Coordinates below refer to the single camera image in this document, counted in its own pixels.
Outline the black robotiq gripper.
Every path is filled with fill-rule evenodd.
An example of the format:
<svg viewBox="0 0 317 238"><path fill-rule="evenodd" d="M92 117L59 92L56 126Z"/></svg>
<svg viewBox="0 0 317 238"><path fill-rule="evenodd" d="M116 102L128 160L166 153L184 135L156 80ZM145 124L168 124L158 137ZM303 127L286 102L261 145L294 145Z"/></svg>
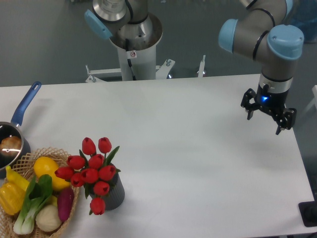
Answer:
<svg viewBox="0 0 317 238"><path fill-rule="evenodd" d="M290 130L296 121L297 110L285 107L287 95L288 91L270 93L264 91L261 86L258 86L257 93L249 88L243 95L241 107L247 112L247 120L250 120L257 110L272 116L277 123L275 134L279 135L282 130Z"/></svg>

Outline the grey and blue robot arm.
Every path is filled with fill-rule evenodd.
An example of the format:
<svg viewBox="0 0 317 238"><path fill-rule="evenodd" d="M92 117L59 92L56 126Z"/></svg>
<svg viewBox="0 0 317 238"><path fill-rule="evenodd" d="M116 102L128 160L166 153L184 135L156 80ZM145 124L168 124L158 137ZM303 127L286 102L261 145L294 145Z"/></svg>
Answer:
<svg viewBox="0 0 317 238"><path fill-rule="evenodd" d="M282 22L292 9L290 0L245 0L248 16L227 20L218 35L219 46L262 64L257 90L249 89L241 106L248 118L261 111L277 123L277 132L291 129L296 110L285 107L304 34ZM90 29L117 48L124 81L166 78L156 68L156 46L162 24L149 13L146 0L95 0L84 14Z"/></svg>

